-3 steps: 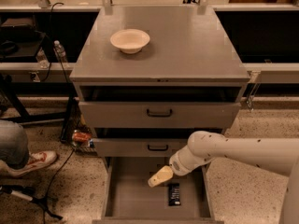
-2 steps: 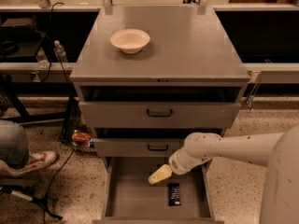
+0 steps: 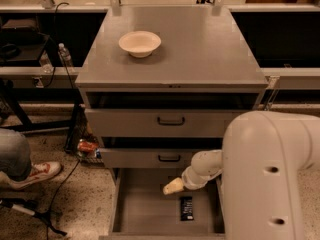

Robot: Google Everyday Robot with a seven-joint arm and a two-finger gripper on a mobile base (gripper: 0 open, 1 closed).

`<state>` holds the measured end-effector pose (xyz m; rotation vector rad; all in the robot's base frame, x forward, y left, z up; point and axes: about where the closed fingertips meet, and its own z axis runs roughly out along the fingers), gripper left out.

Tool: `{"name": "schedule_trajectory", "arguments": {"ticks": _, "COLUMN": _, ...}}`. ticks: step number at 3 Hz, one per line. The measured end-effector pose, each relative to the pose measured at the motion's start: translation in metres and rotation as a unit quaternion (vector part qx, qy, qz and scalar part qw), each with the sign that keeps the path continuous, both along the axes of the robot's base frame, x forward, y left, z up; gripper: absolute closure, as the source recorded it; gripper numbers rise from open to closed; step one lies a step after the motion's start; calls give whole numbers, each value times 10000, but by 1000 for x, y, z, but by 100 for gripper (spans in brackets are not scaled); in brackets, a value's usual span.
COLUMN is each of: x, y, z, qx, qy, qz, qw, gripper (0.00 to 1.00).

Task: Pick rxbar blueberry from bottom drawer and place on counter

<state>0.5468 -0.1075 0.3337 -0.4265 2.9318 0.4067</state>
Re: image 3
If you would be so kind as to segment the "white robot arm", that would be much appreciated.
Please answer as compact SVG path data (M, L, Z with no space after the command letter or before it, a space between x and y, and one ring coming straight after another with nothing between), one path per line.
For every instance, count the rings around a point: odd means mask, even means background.
M298 172L319 163L319 117L252 111L229 124L220 150L194 154L163 193L221 176L225 240L305 240Z

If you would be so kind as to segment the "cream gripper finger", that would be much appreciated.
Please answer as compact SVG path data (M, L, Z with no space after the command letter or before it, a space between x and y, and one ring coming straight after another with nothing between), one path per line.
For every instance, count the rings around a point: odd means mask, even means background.
M167 185L163 187L163 193L165 195L170 195L178 192L182 192L184 190L184 184L180 177L175 178Z

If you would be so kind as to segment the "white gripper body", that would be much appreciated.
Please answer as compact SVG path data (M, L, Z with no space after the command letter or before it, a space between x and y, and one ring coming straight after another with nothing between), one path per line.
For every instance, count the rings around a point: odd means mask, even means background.
M203 188L209 180L209 176L198 175L191 166L187 167L182 173L182 182L189 190Z

